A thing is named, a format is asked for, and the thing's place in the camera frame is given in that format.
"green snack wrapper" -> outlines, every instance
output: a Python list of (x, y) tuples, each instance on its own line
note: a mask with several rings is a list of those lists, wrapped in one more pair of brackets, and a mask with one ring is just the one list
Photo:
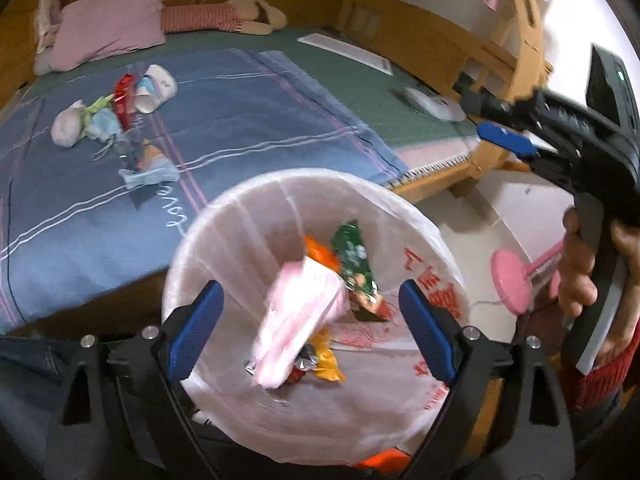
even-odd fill
[(373, 279), (358, 221), (353, 219), (340, 225), (331, 244), (340, 260), (340, 275), (351, 291), (351, 300), (359, 306), (355, 312), (356, 319), (385, 321), (381, 316), (384, 301)]

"red packet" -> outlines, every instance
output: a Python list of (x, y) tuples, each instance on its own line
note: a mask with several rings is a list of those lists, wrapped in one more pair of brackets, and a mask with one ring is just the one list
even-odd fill
[(119, 118), (124, 132), (131, 127), (134, 113), (133, 101), (136, 98), (135, 86), (136, 78), (131, 74), (125, 74), (113, 89), (113, 111)]

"stuffed toy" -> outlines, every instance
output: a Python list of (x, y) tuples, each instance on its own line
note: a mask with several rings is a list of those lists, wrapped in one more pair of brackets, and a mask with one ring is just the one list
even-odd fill
[(264, 0), (229, 0), (223, 4), (200, 4), (162, 9), (165, 33), (217, 29), (264, 36), (287, 25), (284, 13)]

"screw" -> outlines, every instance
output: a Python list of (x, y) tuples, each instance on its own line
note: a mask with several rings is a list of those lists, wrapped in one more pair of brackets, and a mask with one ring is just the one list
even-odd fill
[(142, 329), (142, 337), (145, 339), (155, 339), (158, 337), (160, 329), (157, 326), (149, 325)]
[(462, 329), (462, 335), (469, 339), (469, 341), (480, 339), (480, 331), (475, 326), (465, 326)]
[(537, 350), (542, 346), (542, 342), (540, 341), (539, 337), (530, 335), (529, 337), (527, 337), (527, 345), (529, 345), (530, 348)]
[(80, 340), (82, 348), (91, 348), (95, 344), (95, 335), (87, 334)]

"finger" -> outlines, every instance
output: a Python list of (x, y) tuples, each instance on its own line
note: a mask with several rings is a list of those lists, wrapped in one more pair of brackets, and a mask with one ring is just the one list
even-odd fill
[(582, 314), (582, 305), (566, 296), (562, 290), (562, 284), (558, 288), (558, 304), (565, 316), (578, 317)]
[(571, 234), (577, 233), (580, 230), (580, 219), (578, 218), (578, 212), (574, 207), (568, 209), (567, 212), (564, 213), (562, 225)]
[(565, 258), (560, 260), (558, 271), (561, 277), (559, 291), (562, 290), (566, 301), (583, 305), (595, 303), (598, 289), (587, 275), (576, 271)]
[(576, 234), (567, 234), (564, 237), (564, 259), (576, 271), (586, 275), (591, 274), (596, 263), (593, 250)]
[(616, 317), (596, 357), (596, 365), (609, 363), (625, 351), (633, 339), (639, 319), (640, 287), (629, 282), (625, 286)]
[(629, 275), (636, 285), (640, 285), (640, 229), (614, 220), (611, 223), (611, 239), (618, 252), (626, 256)]

